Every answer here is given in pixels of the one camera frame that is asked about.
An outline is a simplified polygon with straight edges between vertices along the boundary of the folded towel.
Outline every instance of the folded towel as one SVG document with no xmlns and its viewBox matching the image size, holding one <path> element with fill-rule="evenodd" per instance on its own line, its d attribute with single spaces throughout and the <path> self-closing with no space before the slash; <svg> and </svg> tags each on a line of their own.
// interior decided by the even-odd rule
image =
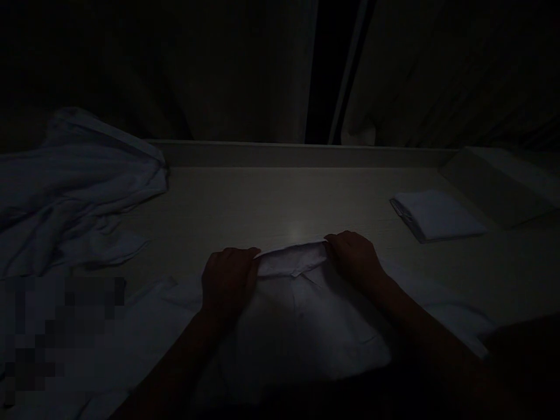
<svg viewBox="0 0 560 420">
<path fill-rule="evenodd" d="M 420 243 L 482 235 L 488 231 L 445 192 L 399 192 L 390 202 Z"/>
</svg>

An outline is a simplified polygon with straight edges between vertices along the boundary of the white towel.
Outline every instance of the white towel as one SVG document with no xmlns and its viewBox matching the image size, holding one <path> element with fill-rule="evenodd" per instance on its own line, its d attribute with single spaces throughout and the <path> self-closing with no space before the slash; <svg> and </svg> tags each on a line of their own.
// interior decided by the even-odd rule
<svg viewBox="0 0 560 420">
<path fill-rule="evenodd" d="M 0 277 L 118 264 L 146 239 L 117 213 L 167 190 L 160 150 L 78 108 L 49 122 L 35 150 L 0 156 Z"/>
<path fill-rule="evenodd" d="M 421 243 L 488 231 L 465 207 L 442 191 L 399 192 L 390 202 Z"/>
</svg>

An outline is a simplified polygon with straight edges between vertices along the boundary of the person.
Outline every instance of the person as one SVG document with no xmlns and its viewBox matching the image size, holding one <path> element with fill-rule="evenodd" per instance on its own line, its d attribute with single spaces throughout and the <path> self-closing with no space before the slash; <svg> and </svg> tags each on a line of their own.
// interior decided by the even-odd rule
<svg viewBox="0 0 560 420">
<path fill-rule="evenodd" d="M 508 389 L 459 339 L 414 302 L 383 270 L 373 244 L 344 231 L 325 237 L 340 276 L 368 298 L 415 349 L 467 417 L 527 418 Z M 202 308 L 154 369 L 110 417 L 177 418 L 221 339 L 256 286 L 260 249 L 213 253 L 202 275 Z"/>
</svg>

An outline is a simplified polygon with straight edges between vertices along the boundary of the pixelated area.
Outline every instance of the pixelated area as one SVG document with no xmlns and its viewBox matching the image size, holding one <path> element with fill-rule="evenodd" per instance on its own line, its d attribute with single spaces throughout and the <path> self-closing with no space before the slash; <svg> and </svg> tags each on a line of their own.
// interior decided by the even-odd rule
<svg viewBox="0 0 560 420">
<path fill-rule="evenodd" d="M 124 278 L 18 277 L 3 283 L 4 407 L 42 403 L 53 393 L 65 399 L 55 381 L 46 384 L 112 332 L 124 315 Z"/>
</svg>

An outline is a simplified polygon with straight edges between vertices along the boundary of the finger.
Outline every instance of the finger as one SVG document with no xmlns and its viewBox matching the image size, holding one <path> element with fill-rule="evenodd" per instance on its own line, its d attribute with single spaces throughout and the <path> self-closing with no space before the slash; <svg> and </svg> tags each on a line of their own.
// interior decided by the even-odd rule
<svg viewBox="0 0 560 420">
<path fill-rule="evenodd" d="M 236 250 L 236 248 L 224 248 L 224 250 L 220 253 L 219 262 L 226 262 L 235 253 Z"/>
<path fill-rule="evenodd" d="M 335 261 L 338 259 L 337 255 L 333 250 L 333 246 L 329 242 L 323 242 L 323 246 L 325 247 L 325 251 L 327 252 L 327 257 L 331 261 Z"/>
<path fill-rule="evenodd" d="M 344 232 L 339 233 L 337 236 L 343 240 L 344 242 L 346 242 L 348 245 L 352 245 L 352 243 L 354 242 L 354 232 L 350 232 L 349 230 L 345 230 Z"/>
<path fill-rule="evenodd" d="M 239 270 L 241 272 L 247 272 L 251 261 L 256 255 L 261 252 L 259 248 L 249 248 L 246 250 L 236 249 L 228 259 L 228 264 L 234 270 Z"/>
<path fill-rule="evenodd" d="M 248 297 L 253 294 L 255 287 L 257 286 L 257 275 L 258 275 L 258 265 L 261 263 L 260 258 L 253 260 L 251 262 L 251 267 L 247 273 L 247 282 L 245 283 L 245 289 L 249 293 Z"/>
<path fill-rule="evenodd" d="M 257 255 L 259 255 L 262 251 L 261 251 L 260 248 L 252 247 L 252 248 L 249 248 L 247 250 L 247 252 L 249 253 L 249 255 L 252 255 L 251 259 L 253 259 Z"/>
<path fill-rule="evenodd" d="M 208 268 L 214 266 L 216 264 L 216 262 L 218 261 L 219 256 L 220 256 L 220 253 L 212 253 L 210 255 L 210 257 L 208 257 L 208 261 L 206 262 L 206 266 L 204 267 L 204 271 L 206 271 Z"/>
<path fill-rule="evenodd" d="M 344 256 L 349 251 L 350 245 L 338 235 L 328 234 L 325 239 L 332 245 L 337 257 Z"/>
</svg>

